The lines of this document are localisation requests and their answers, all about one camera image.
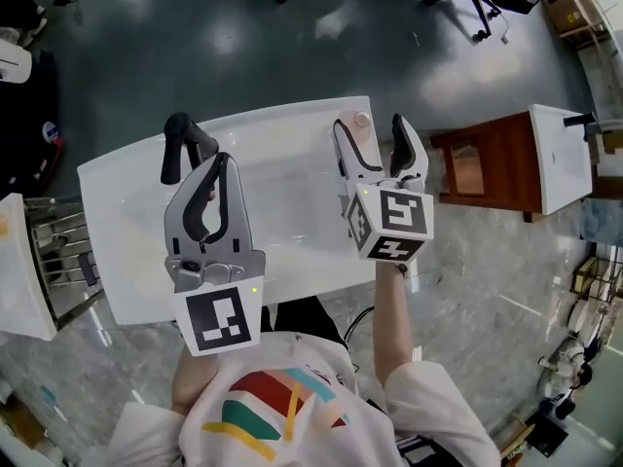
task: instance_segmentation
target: black pants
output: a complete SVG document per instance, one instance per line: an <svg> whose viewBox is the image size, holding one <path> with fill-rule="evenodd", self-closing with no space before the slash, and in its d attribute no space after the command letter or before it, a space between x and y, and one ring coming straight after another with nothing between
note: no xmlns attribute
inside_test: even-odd
<svg viewBox="0 0 623 467"><path fill-rule="evenodd" d="M32 0L0 0L0 27L35 29L41 22Z"/></svg>
<svg viewBox="0 0 623 467"><path fill-rule="evenodd" d="M269 309L262 307L262 332L272 332ZM347 345L340 336L335 322L324 310L316 296L289 301L277 306L275 332L300 332Z"/></svg>

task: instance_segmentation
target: glossy floor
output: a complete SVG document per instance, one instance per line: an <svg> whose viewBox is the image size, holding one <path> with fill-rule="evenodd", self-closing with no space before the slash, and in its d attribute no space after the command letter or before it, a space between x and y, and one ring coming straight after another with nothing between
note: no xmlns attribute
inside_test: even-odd
<svg viewBox="0 0 623 467"><path fill-rule="evenodd" d="M49 2L38 0L44 5ZM48 9L36 47L55 54L66 140L51 195L78 192L76 166L159 133L185 110L206 120L259 107L366 94L379 133L399 111L416 129L468 126L541 103L592 107L573 51L541 9L506 13L510 43L473 45L467 0L81 0ZM431 154L428 188L443 168ZM423 357L446 366L490 431L535 397L536 361L564 336L570 273L586 244L579 207L537 225L518 213L436 206L435 240L422 251L410 310ZM373 286L325 296L340 329L372 303ZM371 321L351 341L365 397ZM72 459L105 444L124 402L167 406L182 340L170 326L116 329L106 305L50 343L10 338L0 369ZM43 400L47 386L68 422Z"/></svg>

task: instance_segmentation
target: shirt sleeve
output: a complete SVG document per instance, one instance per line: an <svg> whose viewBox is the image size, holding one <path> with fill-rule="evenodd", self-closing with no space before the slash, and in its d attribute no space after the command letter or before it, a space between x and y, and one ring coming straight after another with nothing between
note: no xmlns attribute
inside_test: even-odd
<svg viewBox="0 0 623 467"><path fill-rule="evenodd" d="M434 441L465 467L499 467L494 442L441 365L401 365L387 378L385 399L396 431Z"/></svg>
<svg viewBox="0 0 623 467"><path fill-rule="evenodd" d="M110 467L167 467L181 456L179 433L185 417L170 410L127 403L107 452Z"/></svg>

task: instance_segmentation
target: cardboard box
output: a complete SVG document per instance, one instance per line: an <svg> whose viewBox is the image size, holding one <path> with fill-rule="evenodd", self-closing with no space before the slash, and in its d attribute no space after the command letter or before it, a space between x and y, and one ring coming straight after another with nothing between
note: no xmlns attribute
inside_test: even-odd
<svg viewBox="0 0 623 467"><path fill-rule="evenodd" d="M543 0L543 6L559 35L602 22L592 0Z"/></svg>

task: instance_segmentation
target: white t-shirt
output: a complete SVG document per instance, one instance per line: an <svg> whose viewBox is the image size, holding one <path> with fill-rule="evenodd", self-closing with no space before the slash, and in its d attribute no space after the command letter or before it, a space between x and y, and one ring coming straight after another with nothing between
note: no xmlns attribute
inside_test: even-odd
<svg viewBox="0 0 623 467"><path fill-rule="evenodd" d="M385 401L388 416L357 396L340 344L267 333L224 353L187 417L128 403L107 463L160 467L183 455L191 467L402 466L399 434L432 440L466 467L499 466L494 443L440 365L395 369Z"/></svg>

